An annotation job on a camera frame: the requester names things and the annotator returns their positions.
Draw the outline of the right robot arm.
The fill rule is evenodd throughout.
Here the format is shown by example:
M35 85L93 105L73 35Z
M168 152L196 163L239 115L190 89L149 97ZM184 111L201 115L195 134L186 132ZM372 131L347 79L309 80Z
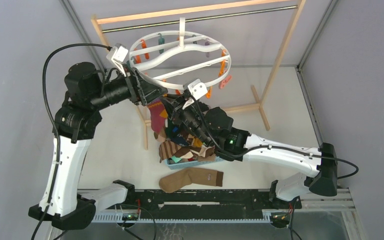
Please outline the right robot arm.
M296 174L271 183L269 203L282 208L298 196L313 193L334 197L338 193L338 161L330 143L299 147L263 138L233 127L233 118L220 107L183 95L161 98L167 111L172 139L185 133L186 146L196 156L215 155L225 161L259 161L291 168Z

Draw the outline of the white round clip hanger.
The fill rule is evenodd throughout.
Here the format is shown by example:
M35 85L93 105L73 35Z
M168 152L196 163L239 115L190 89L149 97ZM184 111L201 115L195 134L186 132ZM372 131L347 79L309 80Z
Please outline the white round clip hanger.
M209 90L213 86L224 88L232 78L230 52L222 43L207 35L187 31L184 17L179 20L178 30L154 32L138 39L130 47L127 64L143 74L168 68L169 71L151 75L150 78L172 90L180 90L182 85L170 81L171 78L217 67L218 73L203 82ZM158 44L158 33L165 38L165 44ZM159 49L162 48L164 52L160 54Z

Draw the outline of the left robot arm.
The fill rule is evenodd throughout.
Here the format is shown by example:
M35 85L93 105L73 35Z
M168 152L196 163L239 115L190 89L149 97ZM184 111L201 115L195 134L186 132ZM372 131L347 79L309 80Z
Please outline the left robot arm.
M146 106L167 90L134 68L106 80L90 62L73 65L64 83L67 91L63 104L51 118L54 150L48 183L41 201L30 207L28 215L59 230L72 231L85 229L97 213L111 206L120 204L129 209L137 200L133 185L121 180L78 193L85 157L102 121L101 110L125 100Z

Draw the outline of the tan brown sock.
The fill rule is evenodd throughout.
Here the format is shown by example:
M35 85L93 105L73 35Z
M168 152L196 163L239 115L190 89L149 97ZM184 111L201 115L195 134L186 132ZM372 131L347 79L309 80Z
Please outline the tan brown sock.
M201 167L188 167L161 178L159 187L165 193L174 193L192 184L222 187L224 172Z

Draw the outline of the purple striped sock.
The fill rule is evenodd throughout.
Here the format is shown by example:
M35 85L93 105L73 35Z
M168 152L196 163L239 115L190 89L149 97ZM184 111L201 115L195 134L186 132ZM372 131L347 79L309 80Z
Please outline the purple striped sock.
M166 108L160 99L151 102L147 108L150 112L151 129L158 134L166 125L168 118Z

